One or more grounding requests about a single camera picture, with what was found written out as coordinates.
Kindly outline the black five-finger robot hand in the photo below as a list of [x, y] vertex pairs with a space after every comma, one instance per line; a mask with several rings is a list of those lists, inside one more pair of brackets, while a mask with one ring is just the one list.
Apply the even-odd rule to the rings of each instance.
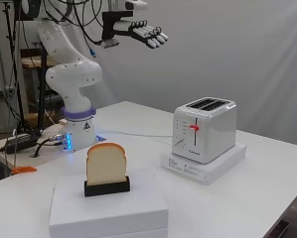
[[139, 41], [150, 49], [157, 49], [169, 40], [160, 27], [153, 28], [148, 25], [146, 20], [123, 21], [123, 18], [132, 16], [132, 11], [103, 12], [100, 45], [105, 49], [116, 47], [119, 42], [115, 39], [115, 36], [123, 36]]

